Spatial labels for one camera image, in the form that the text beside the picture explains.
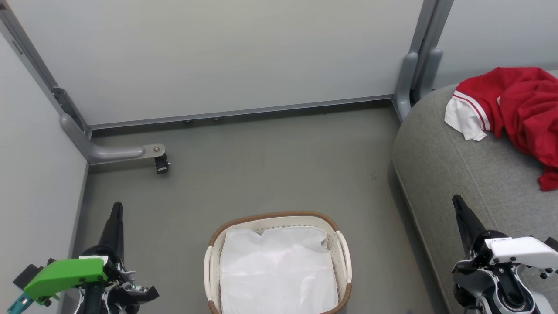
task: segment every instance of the white wall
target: white wall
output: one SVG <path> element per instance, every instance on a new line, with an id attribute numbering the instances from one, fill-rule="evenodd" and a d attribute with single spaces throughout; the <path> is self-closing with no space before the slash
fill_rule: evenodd
<path id="1" fill-rule="evenodd" d="M 9 36 L 1 22 L 0 31 Z M 86 161 L 2 35 L 0 148 L 0 309 L 5 311 L 21 295 L 12 281 L 25 267 L 69 257 Z M 34 304 L 26 313 L 55 313 L 56 305 Z"/>
<path id="2" fill-rule="evenodd" d="M 392 94 L 422 0 L 9 5 L 98 125 Z"/>
<path id="3" fill-rule="evenodd" d="M 558 70 L 557 12 L 556 0 L 454 0 L 434 88 L 497 66 Z"/>

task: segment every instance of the gray floor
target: gray floor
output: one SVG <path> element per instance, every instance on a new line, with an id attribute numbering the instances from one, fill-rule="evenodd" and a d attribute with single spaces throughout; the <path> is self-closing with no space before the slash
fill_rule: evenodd
<path id="1" fill-rule="evenodd" d="M 347 313 L 444 313 L 391 167 L 393 109 L 325 112 L 97 137 L 104 145 L 162 142 L 172 168 L 163 175 L 152 161 L 93 168 L 75 251 L 96 244 L 112 203 L 120 201 L 125 263 L 139 284 L 153 284 L 161 295 L 140 313 L 210 313 L 203 259 L 221 224 L 257 213 L 320 211 L 349 244 Z"/>

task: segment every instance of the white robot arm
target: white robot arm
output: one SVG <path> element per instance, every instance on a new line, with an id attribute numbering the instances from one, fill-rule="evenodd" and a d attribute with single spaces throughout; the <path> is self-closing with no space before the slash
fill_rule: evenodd
<path id="1" fill-rule="evenodd" d="M 554 314 L 548 300 L 522 283 L 523 271 L 541 280 L 558 273 L 558 241 L 511 238 L 486 230 L 461 196 L 453 198 L 465 259 L 452 271 L 455 299 L 478 314 Z"/>

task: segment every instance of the brown basket rim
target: brown basket rim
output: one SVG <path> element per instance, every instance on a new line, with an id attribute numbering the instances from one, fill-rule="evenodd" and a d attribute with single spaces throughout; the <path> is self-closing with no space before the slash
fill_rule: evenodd
<path id="1" fill-rule="evenodd" d="M 260 214 L 260 215 L 253 215 L 253 216 L 248 216 L 248 217 L 244 217 L 244 218 L 239 218 L 239 219 L 231 220 L 229 222 L 224 223 L 223 225 L 221 225 L 221 227 L 219 227 L 216 230 L 215 233 L 213 233 L 213 236 L 211 236 L 211 239 L 209 240 L 209 245 L 210 246 L 215 245 L 215 242 L 217 241 L 217 237 L 219 237 L 219 235 L 223 231 L 225 231 L 225 229 L 227 229 L 228 227 L 238 225 L 240 223 L 249 222 L 249 221 L 268 219 L 268 218 L 278 218 L 278 217 L 290 217 L 290 216 L 313 216 L 313 217 L 317 217 L 317 218 L 323 219 L 327 223 L 329 223 L 329 225 L 333 228 L 333 230 L 335 232 L 339 231 L 339 227 L 337 227 L 337 224 L 335 223 L 335 221 L 333 221 L 333 219 L 331 219 L 329 216 L 327 216 L 323 213 L 320 213 L 320 212 L 314 212 L 314 211 L 273 212 L 273 213 L 264 213 L 264 214 Z M 334 307 L 332 310 L 329 310 L 327 312 L 323 312 L 323 313 L 320 313 L 320 314 L 337 314 L 337 313 L 339 313 L 347 305 L 347 302 L 349 302 L 349 298 L 350 298 L 350 294 L 351 294 L 352 289 L 353 289 L 353 284 L 350 283 L 350 282 L 347 283 L 347 288 L 345 289 L 345 295 L 343 296 L 343 299 L 341 299 L 341 302 L 339 302 L 339 304 L 337 304 L 337 306 Z M 215 303 L 213 301 L 209 301 L 209 308 L 211 309 L 212 314 L 219 314 L 219 311 L 217 310 L 217 306 L 215 306 Z"/>
<path id="2" fill-rule="evenodd" d="M 349 282 L 347 284 L 347 289 L 345 290 L 345 295 L 343 296 L 343 299 L 341 300 L 341 302 L 339 302 L 339 304 L 336 307 L 334 307 L 333 309 L 331 309 L 327 312 L 320 313 L 320 314 L 337 314 L 337 313 L 339 313 L 347 305 L 347 302 L 349 302 L 349 298 L 350 298 L 350 294 L 351 294 L 352 290 L 353 290 L 353 284 Z M 215 302 L 209 301 L 209 308 L 211 309 L 211 314 L 220 314 L 219 311 L 217 310 L 217 306 L 215 306 Z"/>
<path id="3" fill-rule="evenodd" d="M 335 221 L 333 221 L 333 219 L 331 219 L 329 216 L 327 216 L 325 214 L 322 214 L 320 212 L 288 211 L 288 212 L 263 213 L 263 214 L 259 214 L 259 215 L 248 216 L 248 217 L 244 217 L 244 218 L 231 220 L 229 222 L 224 223 L 223 225 L 221 225 L 221 227 L 219 227 L 216 230 L 216 232 L 213 234 L 213 236 L 211 236 L 211 239 L 209 240 L 209 245 L 210 246 L 215 245 L 215 242 L 217 241 L 217 237 L 223 231 L 225 231 L 225 229 L 227 229 L 228 227 L 231 227 L 231 226 L 234 226 L 234 225 L 239 225 L 240 223 L 245 223 L 245 222 L 249 222 L 249 221 L 262 220 L 262 219 L 268 219 L 268 218 L 278 218 L 278 217 L 290 217 L 290 216 L 314 216 L 314 217 L 318 217 L 318 218 L 321 218 L 321 219 L 325 220 L 327 223 L 329 223 L 329 225 L 333 228 L 334 231 L 336 231 L 336 232 L 339 231 L 339 227 L 337 227 L 337 224 L 335 223 Z"/>

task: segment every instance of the gray metal bracket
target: gray metal bracket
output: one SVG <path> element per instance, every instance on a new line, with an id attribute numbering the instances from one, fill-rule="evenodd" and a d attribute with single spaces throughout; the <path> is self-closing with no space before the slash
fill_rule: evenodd
<path id="1" fill-rule="evenodd" d="M 75 108 L 74 102 L 71 101 L 70 96 L 68 96 L 68 93 L 66 93 L 64 88 L 56 86 L 56 87 L 53 87 L 50 91 L 52 92 L 52 95 L 54 96 L 56 101 L 60 104 L 60 107 L 62 108 L 62 110 L 65 113 L 69 114 L 70 117 L 72 117 L 72 119 L 74 119 L 74 121 L 78 125 L 78 127 L 84 133 L 89 132 L 89 128 L 87 127 L 87 123 L 85 123 L 85 121 L 83 120 L 83 118 L 79 114 L 78 110 Z"/>
<path id="2" fill-rule="evenodd" d="M 428 57 L 422 66 L 422 75 L 417 78 L 415 89 L 413 90 L 413 100 L 415 102 L 418 102 L 428 93 L 432 92 L 434 79 L 436 78 L 443 54 L 444 52 L 440 48 L 434 48 L 428 52 Z"/>
<path id="3" fill-rule="evenodd" d="M 436 7 L 437 0 L 424 0 L 422 1 L 422 8 L 420 9 L 419 19 L 417 21 L 417 26 L 415 27 L 415 34 L 411 41 L 411 47 L 409 49 L 410 53 L 419 53 L 420 47 L 422 46 L 422 41 L 428 30 L 430 24 L 430 19 Z"/>
<path id="4" fill-rule="evenodd" d="M 163 144 L 103 147 L 90 142 L 69 114 L 65 113 L 60 116 L 60 124 L 90 165 L 160 157 L 165 158 L 165 163 L 167 163 Z"/>
<path id="5" fill-rule="evenodd" d="M 413 89 L 417 89 L 416 85 L 419 77 L 425 74 L 424 67 L 427 59 L 429 58 L 429 52 L 432 49 L 436 48 L 438 45 L 438 41 L 440 40 L 440 36 L 442 35 L 442 31 L 444 30 L 444 25 L 448 20 L 453 2 L 454 0 L 436 1 L 436 5 L 434 7 L 432 17 L 430 18 L 428 29 L 426 30 L 425 36 L 422 39 L 422 44 L 418 52 L 419 59 L 415 77 L 413 78 Z"/>
<path id="6" fill-rule="evenodd" d="M 403 64 L 401 65 L 399 77 L 397 78 L 392 102 L 401 122 L 405 120 L 405 117 L 407 117 L 411 111 L 411 83 L 415 75 L 418 60 L 419 55 L 417 53 L 406 54 L 405 57 L 403 57 Z"/>
<path id="7" fill-rule="evenodd" d="M 49 86 L 49 88 L 56 86 L 54 77 L 52 77 L 52 74 L 42 61 L 39 53 L 31 43 L 31 40 L 27 37 L 23 27 L 20 25 L 19 21 L 17 21 L 16 16 L 13 14 L 6 0 L 0 0 L 0 20 L 4 22 L 8 31 L 12 34 L 18 45 L 20 54 L 25 54 L 27 56 L 31 65 L 37 70 L 39 76 L 46 85 Z"/>

